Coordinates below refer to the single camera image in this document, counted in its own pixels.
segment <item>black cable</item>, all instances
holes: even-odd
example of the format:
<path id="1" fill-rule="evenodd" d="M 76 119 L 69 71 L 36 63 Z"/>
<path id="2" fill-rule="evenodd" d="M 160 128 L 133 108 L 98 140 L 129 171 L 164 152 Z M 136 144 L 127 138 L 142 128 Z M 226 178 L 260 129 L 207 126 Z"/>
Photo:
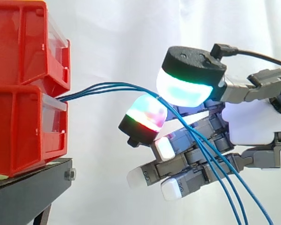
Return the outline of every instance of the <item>black cable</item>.
<path id="1" fill-rule="evenodd" d="M 266 56 L 266 55 L 263 55 L 263 54 L 260 54 L 257 52 L 251 52 L 251 51 L 246 51 L 246 50 L 237 50 L 236 54 L 252 56 L 252 57 L 266 60 L 266 61 L 269 61 L 269 62 L 272 62 L 272 63 L 275 63 L 275 64 L 281 66 L 280 60 L 274 59 L 272 57 L 269 57 L 269 56 Z"/>

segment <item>blue cable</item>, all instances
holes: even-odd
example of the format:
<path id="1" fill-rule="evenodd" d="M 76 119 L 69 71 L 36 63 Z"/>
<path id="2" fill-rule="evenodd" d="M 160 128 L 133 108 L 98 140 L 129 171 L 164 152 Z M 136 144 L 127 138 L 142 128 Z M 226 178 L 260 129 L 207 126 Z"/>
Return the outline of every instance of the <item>blue cable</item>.
<path id="1" fill-rule="evenodd" d="M 177 113 L 177 111 L 175 109 L 173 109 L 170 105 L 167 104 L 167 102 L 162 99 L 161 97 L 159 97 L 156 93 L 150 91 L 150 90 L 147 90 L 145 88 L 142 88 L 142 87 L 139 87 L 139 86 L 136 86 L 136 85 L 133 85 L 133 84 L 129 84 L 129 83 L 124 83 L 124 82 L 105 82 L 105 83 L 99 83 L 99 84 L 96 84 L 96 85 L 93 85 L 83 91 L 80 91 L 80 92 L 77 92 L 77 93 L 74 93 L 72 95 L 68 95 L 68 96 L 64 96 L 64 97 L 60 97 L 58 99 L 60 99 L 61 101 L 67 101 L 67 97 L 70 98 L 70 100 L 72 99 L 75 99 L 75 98 L 80 98 L 80 97 L 83 97 L 83 96 L 86 96 L 86 95 L 90 95 L 92 94 L 91 91 L 94 91 L 94 90 L 91 90 L 92 88 L 94 87 L 97 87 L 97 86 L 102 86 L 102 85 L 114 85 L 114 87 L 121 87 L 121 86 L 126 86 L 126 87 L 133 87 L 135 89 L 137 89 L 138 91 L 144 91 L 150 95 L 152 95 L 153 97 L 157 98 L 162 104 L 164 104 L 173 114 L 175 114 L 175 116 L 178 118 L 178 120 L 185 126 L 185 128 L 191 133 L 191 135 L 193 135 L 194 140 L 197 142 L 197 144 L 199 145 L 199 147 L 201 148 L 201 150 L 205 151 L 207 154 L 209 154 L 209 156 L 212 156 L 211 153 L 205 148 L 205 146 L 202 144 L 202 142 L 196 137 L 194 136 L 193 133 L 195 133 L 196 135 L 198 135 L 199 137 L 201 137 L 203 139 L 203 141 L 205 141 L 208 146 L 213 149 L 213 151 L 227 164 L 227 166 L 230 168 L 230 170 L 237 176 L 237 178 L 240 180 L 240 182 L 244 185 L 244 187 L 247 189 L 247 191 L 249 192 L 249 194 L 252 196 L 252 198 L 255 200 L 256 204 L 259 206 L 259 208 L 261 209 L 261 211 L 263 212 L 263 214 L 265 215 L 265 217 L 267 218 L 269 224 L 273 224 L 273 222 L 271 221 L 269 215 L 267 214 L 266 210 L 263 208 L 263 206 L 261 205 L 261 203 L 258 201 L 258 199 L 256 198 L 256 196 L 252 193 L 252 191 L 249 189 L 249 187 L 247 186 L 247 184 L 245 183 L 245 181 L 240 177 L 240 175 L 237 173 L 237 171 L 234 169 L 234 167 L 230 164 L 230 162 L 222 156 L 222 154 L 207 140 L 207 138 L 205 138 L 202 134 L 200 134 L 199 132 L 197 132 L 196 130 L 194 130 L 192 127 L 189 127 L 187 125 L 187 123 L 184 121 L 184 119 Z M 108 87 L 101 87 L 97 90 L 101 90 L 101 89 L 104 89 L 104 88 L 110 88 L 110 86 Z M 106 92 L 111 92 L 111 91 L 116 91 L 116 90 L 105 90 L 105 91 L 100 91 L 100 92 L 95 92 L 93 94 L 99 94 L 99 93 L 106 93 Z M 225 175 L 225 171 L 223 170 L 222 171 L 222 168 L 219 167 L 221 172 L 224 172 L 223 174 Z M 231 186 L 233 191 L 235 192 L 236 196 L 238 196 L 237 194 L 237 191 L 235 190 L 235 188 L 233 188 L 234 186 Z M 245 213 L 244 213 L 244 208 L 242 207 L 242 203 L 240 201 L 240 205 L 241 205 L 241 208 L 242 208 L 242 212 L 243 212 L 243 215 L 244 215 L 244 219 L 246 221 L 246 216 L 245 216 Z"/>
<path id="2" fill-rule="evenodd" d="M 101 88 L 96 88 L 96 89 L 92 89 L 94 87 L 98 86 L 98 84 L 96 85 L 93 85 L 87 89 L 85 89 L 84 91 L 80 91 L 78 93 L 75 93 L 75 94 L 72 94 L 72 95 L 69 95 L 69 96 L 65 96 L 65 97 L 60 97 L 59 99 L 62 100 L 62 101 L 68 101 L 68 100 L 72 100 L 72 99 L 75 99 L 75 98 L 80 98 L 80 97 L 83 97 L 83 96 L 86 96 L 86 95 L 93 95 L 93 94 L 100 94 L 100 93 L 106 93 L 106 92 L 110 92 L 110 91 L 118 91 L 118 90 L 137 90 L 137 89 L 113 89 L 113 90 L 105 90 L 105 91 L 100 91 L 100 92 L 94 92 L 94 91 L 97 91 L 97 90 L 102 90 L 102 89 L 106 89 L 106 88 L 113 88 L 113 87 L 119 87 L 119 86 L 122 86 L 122 85 L 118 85 L 118 84 L 114 84 L 114 85 L 109 85 L 109 86 L 104 86 L 104 87 L 101 87 Z M 215 160 L 215 158 L 210 154 L 210 152 L 205 148 L 204 145 L 200 144 L 200 149 L 203 149 L 205 150 L 205 152 L 207 154 L 209 154 L 209 156 L 211 156 L 211 159 L 214 163 L 216 163 L 217 167 L 221 170 L 221 172 L 224 174 L 224 176 L 227 178 L 229 184 L 231 185 L 236 197 L 237 197 L 237 200 L 239 201 L 240 203 L 240 207 L 241 207 L 241 210 L 242 210 L 242 213 L 243 213 L 243 216 L 244 216 L 244 220 L 245 220 L 245 224 L 248 224 L 247 222 L 247 216 L 246 216 L 246 213 L 245 213 L 245 210 L 244 210 L 244 206 L 242 204 L 242 201 L 239 197 L 239 194 L 237 193 L 237 190 L 235 188 L 235 186 L 233 185 L 231 179 L 228 177 L 228 175 L 226 174 L 226 172 L 221 168 L 221 166 L 218 164 L 218 162 Z M 223 183 L 221 183 L 222 187 L 224 188 L 225 190 L 225 193 L 229 195 L 227 189 L 223 186 Z"/>
<path id="3" fill-rule="evenodd" d="M 74 100 L 74 99 L 81 98 L 81 97 L 87 96 L 87 95 L 96 95 L 96 94 L 103 94 L 103 93 L 114 92 L 114 91 L 123 91 L 123 90 L 141 91 L 141 90 L 136 89 L 136 88 L 118 88 L 118 89 L 97 91 L 97 90 L 102 90 L 102 89 L 103 88 L 96 88 L 93 91 L 90 91 L 90 92 L 85 93 L 85 94 L 80 94 L 77 97 L 75 97 L 75 96 L 68 97 L 67 96 L 65 98 L 60 98 L 59 100 L 62 101 L 62 102 L 66 102 L 66 101 Z"/>
<path id="4" fill-rule="evenodd" d="M 88 95 L 88 93 L 93 92 L 93 91 L 103 90 L 103 89 L 106 89 L 106 88 L 109 89 L 109 88 L 123 87 L 123 85 L 114 84 L 114 85 L 107 85 L 107 86 L 100 87 L 100 88 L 94 88 L 94 87 L 97 87 L 97 86 L 99 86 L 99 84 L 92 85 L 92 86 L 86 88 L 85 90 L 76 92 L 74 94 L 58 97 L 56 99 L 59 100 L 59 101 L 66 102 L 66 101 L 70 101 L 70 100 L 73 100 L 73 99 L 77 99 L 77 98 L 81 98 L 83 96 L 86 96 L 86 94 Z"/>
<path id="5" fill-rule="evenodd" d="M 199 132 L 197 132 L 196 130 L 192 129 L 192 132 L 194 132 L 197 136 L 199 136 L 200 138 L 203 139 L 203 141 L 205 143 L 207 143 L 207 145 L 216 153 L 216 154 L 220 154 L 220 152 L 218 151 L 218 149 L 216 149 L 209 141 L 207 138 L 205 138 L 202 134 L 200 134 Z M 251 197 L 254 199 L 255 203 L 259 206 L 260 210 L 262 211 L 263 215 L 266 217 L 267 221 L 269 222 L 270 225 L 274 225 L 273 221 L 271 220 L 269 214 L 267 213 L 266 209 L 262 206 L 261 202 L 258 200 L 258 198 L 255 196 L 255 194 L 251 191 L 251 189 L 249 188 L 249 186 L 245 183 L 245 181 L 241 178 L 241 176 L 238 174 L 238 172 L 236 171 L 236 169 L 231 165 L 231 163 L 225 158 L 221 158 L 226 165 L 229 167 L 229 169 L 237 176 L 237 178 L 239 179 L 239 181 L 242 183 L 242 185 L 245 187 L 245 189 L 248 191 L 248 193 L 251 195 Z"/>

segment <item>black connector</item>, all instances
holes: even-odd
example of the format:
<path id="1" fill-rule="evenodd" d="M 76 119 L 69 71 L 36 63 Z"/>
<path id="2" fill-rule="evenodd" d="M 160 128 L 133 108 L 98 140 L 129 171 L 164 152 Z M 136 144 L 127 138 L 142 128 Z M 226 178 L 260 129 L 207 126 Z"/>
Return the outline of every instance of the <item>black connector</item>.
<path id="1" fill-rule="evenodd" d="M 224 56 L 233 56 L 238 54 L 238 48 L 230 45 L 214 44 L 210 55 L 217 60 L 221 60 Z"/>

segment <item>robotic hand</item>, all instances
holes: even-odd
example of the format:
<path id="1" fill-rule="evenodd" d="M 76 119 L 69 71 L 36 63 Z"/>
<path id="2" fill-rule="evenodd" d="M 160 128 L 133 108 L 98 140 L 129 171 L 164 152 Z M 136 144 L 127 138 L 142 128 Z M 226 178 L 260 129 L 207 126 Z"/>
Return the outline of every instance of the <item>robotic hand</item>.
<path id="1" fill-rule="evenodd" d="M 195 51 L 204 56 L 201 66 L 198 62 L 193 62 L 193 57 L 185 61 L 185 57 L 189 56 L 188 54 L 195 54 Z M 225 68 L 220 63 L 222 56 L 237 53 L 244 52 L 228 45 L 215 44 L 210 53 L 176 47 L 174 50 L 169 49 L 165 61 L 170 55 L 175 58 L 176 64 L 180 63 L 180 67 L 183 67 L 181 62 L 186 62 L 187 66 L 195 65 L 196 69 L 205 67 L 207 61 L 206 67 L 216 70 L 217 67 Z M 281 168 L 281 69 L 262 70 L 247 79 L 249 84 L 234 82 L 224 74 L 217 81 L 213 77 L 213 84 L 209 83 L 213 86 L 211 95 L 204 99 L 202 104 L 193 108 L 187 105 L 175 108 L 181 116 L 209 111 L 207 117 L 190 126 L 203 134 L 221 153 L 233 150 L 236 145 L 252 146 L 242 154 L 225 155 L 237 172 L 241 172 L 244 167 Z M 194 80 L 197 82 L 198 76 L 194 76 Z M 166 120 L 172 119 L 175 119 L 175 116 L 168 113 Z M 140 185 L 150 186 L 162 181 L 161 190 L 164 198 L 176 200 L 217 180 L 195 140 L 185 128 L 154 140 L 150 147 L 156 160 L 129 172 L 127 180 L 132 188 Z M 232 174 L 213 150 L 207 145 L 206 148 L 216 157 L 224 171 Z M 218 168 L 217 170 L 223 178 L 223 174 Z"/>

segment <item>cable bundle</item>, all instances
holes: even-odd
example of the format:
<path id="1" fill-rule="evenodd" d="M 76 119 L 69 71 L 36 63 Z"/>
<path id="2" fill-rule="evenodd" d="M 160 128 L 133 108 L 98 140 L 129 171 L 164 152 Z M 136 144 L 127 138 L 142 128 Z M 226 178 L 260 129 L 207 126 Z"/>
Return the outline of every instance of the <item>cable bundle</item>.
<path id="1" fill-rule="evenodd" d="M 255 203 L 258 205 L 258 207 L 260 208 L 260 210 L 262 211 L 262 213 L 264 214 L 264 216 L 266 217 L 267 221 L 269 222 L 270 225 L 273 225 L 273 222 L 271 220 L 271 218 L 269 217 L 268 213 L 266 212 L 266 210 L 264 209 L 264 207 L 261 205 L 261 203 L 259 202 L 259 200 L 257 199 L 257 197 L 254 195 L 254 193 L 250 190 L 250 188 L 248 187 L 248 185 L 245 183 L 245 181 L 241 178 L 241 176 L 238 174 L 238 172 L 236 171 L 236 169 L 231 165 L 231 163 L 220 153 L 220 151 L 213 146 L 206 137 L 204 137 L 202 134 L 200 134 L 198 131 L 196 131 L 195 129 L 193 129 L 191 126 L 189 126 L 186 121 L 180 116 L 180 114 L 172 107 L 170 106 L 162 97 L 160 97 L 158 94 L 145 89 L 143 87 L 139 87 L 133 84 L 129 84 L 129 83 L 125 83 L 125 82 L 104 82 L 104 83 L 98 83 L 95 85 L 92 85 L 82 91 L 79 91 L 77 93 L 71 94 L 71 95 L 67 95 L 67 96 L 63 96 L 63 97 L 59 97 L 57 98 L 58 100 L 62 101 L 62 102 L 66 102 L 66 101 L 70 101 L 70 100 L 74 100 L 77 98 L 81 98 L 87 95 L 95 95 L 95 94 L 101 94 L 101 93 L 107 93 L 107 92 L 114 92 L 114 91 L 142 91 L 142 92 L 146 92 L 149 95 L 153 96 L 154 98 L 156 98 L 160 103 L 162 103 L 169 111 L 171 111 L 176 117 L 177 119 L 183 124 L 183 126 L 187 129 L 187 131 L 190 133 L 190 135 L 193 137 L 193 139 L 195 140 L 195 142 L 197 143 L 198 147 L 200 148 L 200 150 L 202 151 L 203 156 L 205 157 L 206 161 L 208 162 L 208 164 L 210 165 L 211 170 L 213 171 L 214 175 L 216 176 L 216 178 L 218 179 L 218 181 L 220 182 L 227 198 L 228 201 L 231 205 L 231 208 L 233 210 L 233 213 L 235 215 L 235 218 L 237 220 L 237 223 L 239 225 L 242 224 L 241 219 L 238 215 L 238 212 L 235 208 L 235 205 L 233 203 L 233 200 L 225 186 L 225 184 L 223 183 L 223 181 L 220 178 L 220 175 L 218 174 L 218 172 L 216 171 L 215 167 L 213 166 L 213 164 L 211 163 L 214 162 L 214 164 L 219 168 L 219 170 L 221 171 L 221 173 L 223 173 L 223 175 L 225 176 L 225 178 L 228 180 L 229 184 L 231 185 L 231 188 L 238 200 L 238 203 L 240 205 L 241 211 L 242 211 L 242 215 L 244 217 L 244 224 L 249 224 L 248 223 L 248 219 L 244 210 L 244 205 L 240 199 L 240 196 L 233 184 L 233 182 L 231 181 L 231 179 L 229 178 L 229 176 L 227 175 L 227 173 L 222 169 L 222 167 L 220 166 L 220 164 L 218 163 L 218 161 L 214 158 L 214 156 L 207 150 L 207 148 L 204 146 L 203 142 L 201 140 L 203 140 L 216 154 L 217 156 L 228 166 L 228 168 L 236 175 L 236 177 L 238 178 L 238 180 L 242 183 L 242 185 L 245 187 L 245 189 L 248 191 L 248 193 L 250 194 L 250 196 L 253 198 L 253 200 L 255 201 Z"/>

